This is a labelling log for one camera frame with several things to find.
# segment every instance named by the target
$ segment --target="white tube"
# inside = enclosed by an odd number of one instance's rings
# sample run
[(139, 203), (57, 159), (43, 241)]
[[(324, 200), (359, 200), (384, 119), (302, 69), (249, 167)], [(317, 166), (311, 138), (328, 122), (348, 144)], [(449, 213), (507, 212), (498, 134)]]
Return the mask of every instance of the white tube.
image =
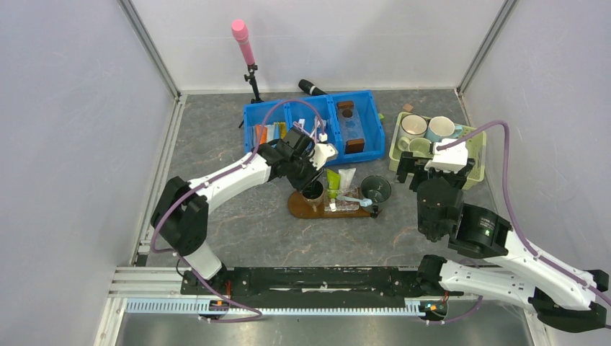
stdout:
[(339, 173), (339, 190), (340, 191), (348, 191), (350, 189), (350, 185), (352, 184), (352, 179), (354, 178), (354, 173), (357, 171), (356, 168), (351, 169), (339, 169), (337, 172)]

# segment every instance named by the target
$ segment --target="black microphone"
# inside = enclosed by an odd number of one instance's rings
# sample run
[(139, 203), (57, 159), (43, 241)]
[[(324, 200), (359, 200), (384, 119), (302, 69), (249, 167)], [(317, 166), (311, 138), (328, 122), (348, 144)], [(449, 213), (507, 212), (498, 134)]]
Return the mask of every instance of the black microphone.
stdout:
[(311, 81), (306, 81), (305, 79), (301, 79), (299, 81), (299, 89), (312, 96), (326, 95), (326, 93), (320, 90), (316, 85), (314, 85), (314, 83)]

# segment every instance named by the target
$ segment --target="pink object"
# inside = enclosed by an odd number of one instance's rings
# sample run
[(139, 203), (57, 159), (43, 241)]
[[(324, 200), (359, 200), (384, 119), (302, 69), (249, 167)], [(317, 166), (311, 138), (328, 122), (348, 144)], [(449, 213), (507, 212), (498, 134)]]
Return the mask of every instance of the pink object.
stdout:
[(254, 56), (252, 55), (252, 49), (248, 41), (248, 28), (246, 27), (246, 23), (244, 23), (242, 19), (234, 20), (233, 23), (231, 23), (231, 32), (233, 33), (233, 38), (235, 38), (240, 45), (240, 50), (242, 51), (246, 65), (253, 65)]

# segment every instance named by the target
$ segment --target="gray marble floor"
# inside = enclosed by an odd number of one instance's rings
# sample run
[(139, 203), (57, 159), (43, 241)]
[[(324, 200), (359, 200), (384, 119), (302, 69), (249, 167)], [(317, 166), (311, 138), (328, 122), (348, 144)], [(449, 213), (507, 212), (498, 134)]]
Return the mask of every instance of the gray marble floor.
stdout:
[[(416, 114), (444, 115), (466, 122), (453, 90), (392, 90), (373, 92), (385, 115), (386, 148), (397, 114), (404, 104)], [(265, 100), (302, 97), (301, 93), (263, 94)], [(244, 155), (244, 132), (238, 129), (248, 94), (188, 96), (171, 160), (169, 177), (192, 179), (209, 174)], [(388, 155), (359, 164), (354, 181), (376, 174), (393, 181)], [(286, 202), (293, 191), (286, 179), (276, 179), (229, 200), (210, 215), (208, 241), (228, 266), (418, 265), (425, 254), (458, 260), (447, 238), (427, 241), (416, 230), (416, 194), (408, 185), (392, 183), (393, 202), (380, 217), (302, 220), (290, 215)], [(488, 186), (482, 182), (465, 194), (468, 203), (494, 209)], [(163, 239), (158, 243), (165, 247)], [(176, 264), (170, 254), (151, 254), (147, 265)]]

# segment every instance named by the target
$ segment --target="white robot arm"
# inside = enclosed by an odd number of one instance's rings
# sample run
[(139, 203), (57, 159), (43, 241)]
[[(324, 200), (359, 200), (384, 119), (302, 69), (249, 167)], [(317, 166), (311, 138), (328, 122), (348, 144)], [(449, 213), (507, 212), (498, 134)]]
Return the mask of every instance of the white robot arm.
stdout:
[(182, 208), (171, 213), (159, 234), (209, 280), (223, 267), (206, 242), (210, 213), (239, 193), (276, 177), (287, 177), (296, 190), (305, 191), (318, 179), (324, 164), (336, 156), (337, 150), (331, 144), (314, 143), (309, 136), (291, 128), (282, 140), (263, 144), (258, 152), (248, 153), (217, 172), (189, 182), (179, 177), (170, 179), (153, 212), (151, 225), (157, 227), (162, 215), (181, 196), (195, 189)]
[(410, 189), (418, 199), (418, 230), (431, 241), (447, 234), (449, 248), (503, 267), (511, 274), (425, 256), (420, 270), (422, 281), (536, 311), (544, 323), (568, 332), (605, 327), (606, 309), (595, 303), (596, 294), (590, 288), (606, 291), (609, 275), (602, 270), (576, 269), (528, 242), (536, 253), (532, 254), (508, 221), (490, 210), (464, 203), (461, 188), (473, 166), (465, 155), (464, 143), (437, 149), (453, 141), (434, 144), (432, 159), (403, 153), (398, 180), (404, 181), (402, 174), (414, 174)]

